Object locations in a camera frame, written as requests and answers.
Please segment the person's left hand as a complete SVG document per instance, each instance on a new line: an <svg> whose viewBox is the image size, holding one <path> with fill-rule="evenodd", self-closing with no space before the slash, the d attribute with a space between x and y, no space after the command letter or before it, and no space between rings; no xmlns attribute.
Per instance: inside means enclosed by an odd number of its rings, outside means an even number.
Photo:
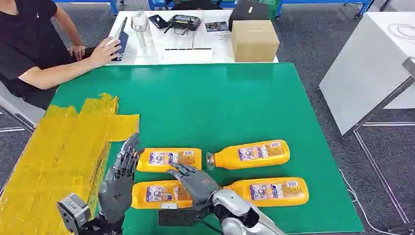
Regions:
<svg viewBox="0 0 415 235"><path fill-rule="evenodd" d="M85 54L86 54L85 50L86 50L86 47L83 45L80 45L80 46L72 45L71 47L68 48L68 52L70 56L75 61L80 61L85 57Z"/></svg>

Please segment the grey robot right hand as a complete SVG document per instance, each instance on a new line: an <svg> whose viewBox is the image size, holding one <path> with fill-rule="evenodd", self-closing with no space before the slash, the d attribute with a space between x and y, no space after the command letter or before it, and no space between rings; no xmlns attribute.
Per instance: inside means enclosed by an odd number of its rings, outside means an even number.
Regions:
<svg viewBox="0 0 415 235"><path fill-rule="evenodd" d="M211 202L212 195L222 189L205 171L180 163L172 163L170 166L174 169L167 172L181 182L184 189L190 193L194 205Z"/></svg>

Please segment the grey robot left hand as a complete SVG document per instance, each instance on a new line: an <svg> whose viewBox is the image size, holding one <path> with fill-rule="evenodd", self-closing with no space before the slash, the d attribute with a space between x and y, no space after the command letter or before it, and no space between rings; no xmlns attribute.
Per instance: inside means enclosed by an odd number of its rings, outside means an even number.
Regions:
<svg viewBox="0 0 415 235"><path fill-rule="evenodd" d="M136 149L140 143L139 133L133 133L123 144L100 184L99 213L108 223L119 221L132 204L132 189L138 160L144 149Z"/></svg>

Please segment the person's right hand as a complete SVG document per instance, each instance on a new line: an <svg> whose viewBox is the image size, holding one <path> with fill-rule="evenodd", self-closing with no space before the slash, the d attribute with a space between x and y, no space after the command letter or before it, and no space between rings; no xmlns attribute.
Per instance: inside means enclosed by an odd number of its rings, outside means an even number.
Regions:
<svg viewBox="0 0 415 235"><path fill-rule="evenodd" d="M112 37L104 39L96 46L91 56L87 59L88 68L96 69L107 64L119 55L118 51L120 49L120 39Z"/></svg>

